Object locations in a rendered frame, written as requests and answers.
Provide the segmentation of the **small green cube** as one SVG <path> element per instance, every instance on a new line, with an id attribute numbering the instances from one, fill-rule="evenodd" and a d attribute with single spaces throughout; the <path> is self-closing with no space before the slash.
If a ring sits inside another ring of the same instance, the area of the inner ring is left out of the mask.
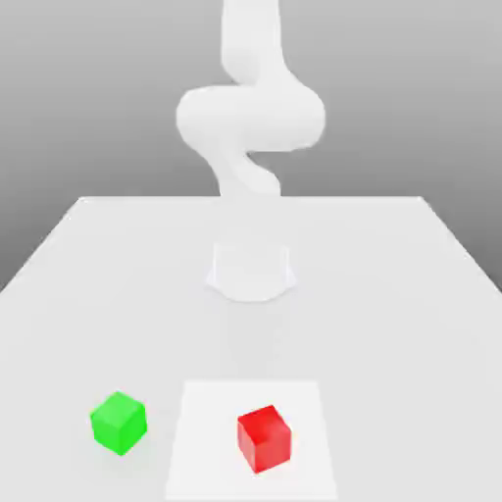
<path id="1" fill-rule="evenodd" d="M 148 429 L 144 404 L 121 391 L 109 395 L 89 414 L 94 439 L 119 456 Z"/>

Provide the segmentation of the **small red cube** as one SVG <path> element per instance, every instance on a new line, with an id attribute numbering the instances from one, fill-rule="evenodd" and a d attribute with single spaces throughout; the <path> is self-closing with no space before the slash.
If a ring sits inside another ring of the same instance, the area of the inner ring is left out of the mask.
<path id="1" fill-rule="evenodd" d="M 237 445 L 254 474 L 286 463 L 292 453 L 292 432 L 274 405 L 237 418 Z"/>

